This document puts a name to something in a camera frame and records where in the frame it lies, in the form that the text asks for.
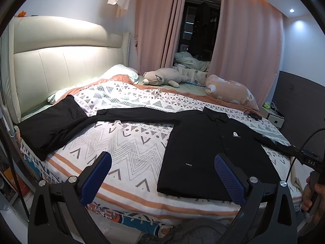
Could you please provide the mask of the folded black garment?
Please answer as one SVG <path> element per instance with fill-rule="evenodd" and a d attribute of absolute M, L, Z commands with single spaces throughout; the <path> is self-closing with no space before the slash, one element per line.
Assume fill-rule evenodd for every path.
<path fill-rule="evenodd" d="M 88 119 L 72 95 L 18 124 L 20 136 L 34 154 L 45 161 L 49 153 L 63 147 L 70 132 Z"/>

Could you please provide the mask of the white bed pillow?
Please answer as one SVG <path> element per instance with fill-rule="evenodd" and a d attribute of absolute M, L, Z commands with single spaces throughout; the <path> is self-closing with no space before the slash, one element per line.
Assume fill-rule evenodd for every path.
<path fill-rule="evenodd" d="M 137 70 L 131 67 L 126 67 L 125 65 L 122 64 L 116 64 L 112 66 L 100 77 L 100 79 L 111 79 L 116 75 L 127 75 L 133 83 L 139 81 L 139 75 Z"/>

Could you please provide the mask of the pink curtain panel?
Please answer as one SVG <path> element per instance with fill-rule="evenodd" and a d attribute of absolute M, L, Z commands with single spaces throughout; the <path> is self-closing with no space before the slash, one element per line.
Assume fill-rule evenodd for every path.
<path fill-rule="evenodd" d="M 135 44 L 140 73 L 171 67 L 185 0 L 137 0 Z"/>
<path fill-rule="evenodd" d="M 221 0 L 208 74 L 245 85 L 261 106 L 279 71 L 283 35 L 282 13 L 265 0 Z"/>

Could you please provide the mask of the crumpled light green bedding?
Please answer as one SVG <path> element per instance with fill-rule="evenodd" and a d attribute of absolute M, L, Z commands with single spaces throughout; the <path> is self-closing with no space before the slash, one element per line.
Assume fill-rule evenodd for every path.
<path fill-rule="evenodd" d="M 210 61 L 200 61 L 188 52 L 174 54 L 173 69 L 189 77 L 189 83 L 202 86 L 208 76 Z"/>

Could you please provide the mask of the pink curtain right panel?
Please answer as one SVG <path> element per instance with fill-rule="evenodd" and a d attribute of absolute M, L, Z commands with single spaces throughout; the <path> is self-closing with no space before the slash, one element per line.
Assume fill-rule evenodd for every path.
<path fill-rule="evenodd" d="M 283 35 L 282 13 L 265 0 L 221 0 L 208 74 L 245 85 L 261 106 L 279 71 Z"/>

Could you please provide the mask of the pink curtain left panel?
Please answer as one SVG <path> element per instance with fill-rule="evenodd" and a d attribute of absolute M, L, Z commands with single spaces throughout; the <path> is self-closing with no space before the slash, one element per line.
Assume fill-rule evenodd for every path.
<path fill-rule="evenodd" d="M 137 0 L 135 44 L 140 73 L 171 67 L 185 0 Z"/>

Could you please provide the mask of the beige plush animal toy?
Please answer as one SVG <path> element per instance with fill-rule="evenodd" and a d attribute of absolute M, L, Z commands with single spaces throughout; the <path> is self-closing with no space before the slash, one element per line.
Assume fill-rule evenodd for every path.
<path fill-rule="evenodd" d="M 144 85 L 169 85 L 174 88 L 179 88 L 180 83 L 187 83 L 190 78 L 182 75 L 179 71 L 173 68 L 160 68 L 155 71 L 145 72 L 143 75 Z"/>

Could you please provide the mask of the black long sleeve shirt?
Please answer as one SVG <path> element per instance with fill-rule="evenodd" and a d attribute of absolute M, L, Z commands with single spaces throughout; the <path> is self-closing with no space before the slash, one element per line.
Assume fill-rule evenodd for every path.
<path fill-rule="evenodd" d="M 173 124 L 157 185 L 158 192 L 169 196 L 232 200 L 215 171 L 214 160 L 218 154 L 225 154 L 246 176 L 276 184 L 280 178 L 265 148 L 286 156 L 293 153 L 293 146 L 274 142 L 227 114 L 208 108 L 181 112 L 145 107 L 105 109 L 88 117 L 70 135 L 73 138 L 98 121 L 116 120 Z"/>

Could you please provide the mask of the cream padded headboard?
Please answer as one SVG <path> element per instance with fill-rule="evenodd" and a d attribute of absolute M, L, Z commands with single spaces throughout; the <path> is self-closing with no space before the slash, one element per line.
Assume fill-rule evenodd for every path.
<path fill-rule="evenodd" d="M 60 16 L 13 18 L 1 36 L 1 101 L 18 124 L 58 90 L 128 65 L 129 32 Z"/>

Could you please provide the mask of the orange object on headboard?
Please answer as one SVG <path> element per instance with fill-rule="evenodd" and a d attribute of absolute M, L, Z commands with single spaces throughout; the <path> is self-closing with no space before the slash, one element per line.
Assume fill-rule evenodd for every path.
<path fill-rule="evenodd" d="M 18 17 L 18 18 L 23 18 L 25 16 L 26 16 L 26 11 L 21 11 L 16 15 L 16 17 Z"/>

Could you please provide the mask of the peach fleece pillow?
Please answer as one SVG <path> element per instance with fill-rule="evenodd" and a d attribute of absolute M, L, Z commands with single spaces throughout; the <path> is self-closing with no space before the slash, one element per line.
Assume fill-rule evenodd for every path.
<path fill-rule="evenodd" d="M 259 111 L 255 97 L 249 89 L 241 83 L 227 81 L 212 74 L 206 79 L 206 93 L 215 99 Z"/>

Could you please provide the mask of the patterned white orange duvet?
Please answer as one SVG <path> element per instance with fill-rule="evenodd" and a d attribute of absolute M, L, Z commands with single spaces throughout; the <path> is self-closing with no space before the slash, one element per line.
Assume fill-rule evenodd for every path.
<path fill-rule="evenodd" d="M 72 95 L 89 117 L 105 109 L 145 107 L 181 112 L 208 108 L 227 114 L 274 142 L 290 144 L 271 122 L 249 118 L 242 106 L 224 105 L 193 94 L 135 86 L 124 75 L 72 89 L 61 100 L 67 95 Z M 20 150 L 25 161 L 50 183 L 79 175 L 103 151 L 109 152 L 112 166 L 88 209 L 121 224 L 155 233 L 158 228 L 167 229 L 198 217 L 231 220 L 240 208 L 231 200 L 185 198 L 158 192 L 158 179 L 172 129 L 171 123 L 98 121 L 49 153 L 45 161 L 34 154 L 21 136 Z M 265 148 L 265 152 L 279 178 L 285 179 L 290 159 L 270 148 Z"/>

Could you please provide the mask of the white box with items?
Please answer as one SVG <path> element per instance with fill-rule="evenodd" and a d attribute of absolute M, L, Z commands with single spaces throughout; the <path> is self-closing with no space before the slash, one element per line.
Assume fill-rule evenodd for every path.
<path fill-rule="evenodd" d="M 259 113 L 262 115 L 263 118 L 267 119 L 273 126 L 277 129 L 282 128 L 283 123 L 285 121 L 284 116 L 277 110 L 275 104 L 273 102 L 267 103 L 265 102 L 260 110 Z"/>

